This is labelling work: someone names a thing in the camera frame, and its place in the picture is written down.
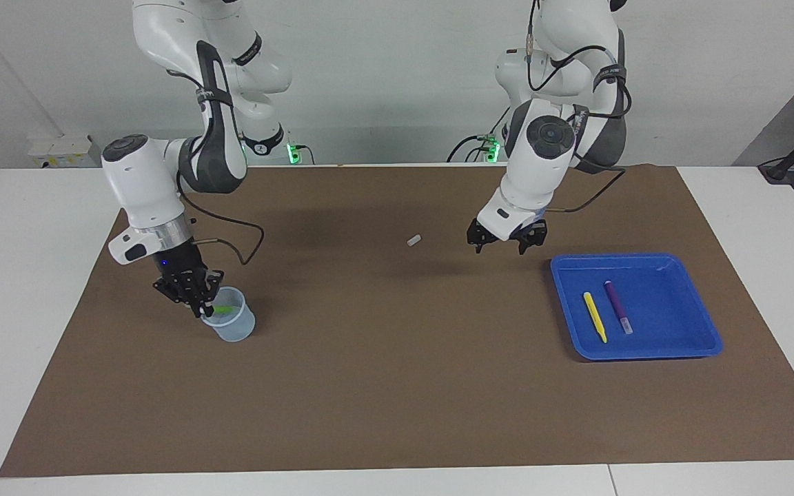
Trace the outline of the blue plastic tray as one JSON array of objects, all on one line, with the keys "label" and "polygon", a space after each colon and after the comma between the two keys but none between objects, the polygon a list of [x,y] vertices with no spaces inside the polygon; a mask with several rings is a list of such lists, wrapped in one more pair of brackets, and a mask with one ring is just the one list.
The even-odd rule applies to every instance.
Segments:
[{"label": "blue plastic tray", "polygon": [[[574,349],[590,361],[709,358],[724,343],[699,292],[677,257],[665,252],[564,254],[551,274]],[[604,290],[612,280],[629,315],[625,335]],[[593,295],[608,343],[601,343],[582,294]]]}]

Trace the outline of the yellow pen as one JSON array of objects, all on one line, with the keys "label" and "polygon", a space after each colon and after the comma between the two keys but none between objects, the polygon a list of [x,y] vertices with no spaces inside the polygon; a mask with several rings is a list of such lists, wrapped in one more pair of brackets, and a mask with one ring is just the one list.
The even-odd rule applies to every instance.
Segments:
[{"label": "yellow pen", "polygon": [[596,305],[595,299],[593,299],[593,295],[590,292],[585,291],[582,294],[582,297],[587,308],[587,314],[589,314],[589,317],[591,318],[593,329],[595,329],[595,332],[598,334],[601,343],[608,343],[607,331],[605,329],[604,323],[602,322],[602,318],[598,311],[598,306]]}]

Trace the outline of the translucent plastic cup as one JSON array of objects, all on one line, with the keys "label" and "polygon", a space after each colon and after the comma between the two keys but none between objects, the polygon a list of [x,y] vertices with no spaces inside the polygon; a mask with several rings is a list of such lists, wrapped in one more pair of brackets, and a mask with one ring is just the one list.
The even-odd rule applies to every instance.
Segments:
[{"label": "translucent plastic cup", "polygon": [[214,299],[214,305],[233,305],[240,307],[239,313],[231,315],[211,315],[201,321],[211,327],[225,342],[240,342],[249,337],[255,329],[256,317],[245,300],[245,295],[234,287],[221,287]]}]

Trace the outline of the brown table mat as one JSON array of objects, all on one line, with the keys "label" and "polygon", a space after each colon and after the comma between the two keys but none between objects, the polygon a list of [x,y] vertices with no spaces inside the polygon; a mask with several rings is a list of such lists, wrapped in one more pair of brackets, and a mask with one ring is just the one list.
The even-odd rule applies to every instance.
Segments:
[{"label": "brown table mat", "polygon": [[[794,459],[794,371],[674,167],[476,254],[502,174],[256,169],[193,196],[267,230],[246,267],[203,248],[256,315],[237,343],[103,250],[0,476]],[[611,252],[677,256],[724,350],[580,357],[549,266]]]}]

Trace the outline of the purple pen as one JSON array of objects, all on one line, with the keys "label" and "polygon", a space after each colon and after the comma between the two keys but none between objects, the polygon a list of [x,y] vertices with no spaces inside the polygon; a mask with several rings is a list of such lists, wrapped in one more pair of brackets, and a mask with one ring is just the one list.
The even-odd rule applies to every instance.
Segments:
[{"label": "purple pen", "polygon": [[609,304],[611,304],[611,307],[614,311],[615,317],[617,318],[618,323],[620,323],[621,330],[625,335],[633,335],[634,330],[631,326],[629,314],[627,313],[626,307],[624,307],[620,292],[618,292],[614,282],[612,282],[612,280],[605,280],[604,290],[606,292],[607,298],[609,299]]}]

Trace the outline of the white power box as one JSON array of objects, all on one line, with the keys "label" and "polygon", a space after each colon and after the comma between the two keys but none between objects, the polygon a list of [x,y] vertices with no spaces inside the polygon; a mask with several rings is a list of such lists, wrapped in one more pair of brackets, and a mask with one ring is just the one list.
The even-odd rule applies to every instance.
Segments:
[{"label": "white power box", "polygon": [[41,169],[101,167],[101,148],[86,134],[32,141],[26,155]]}]

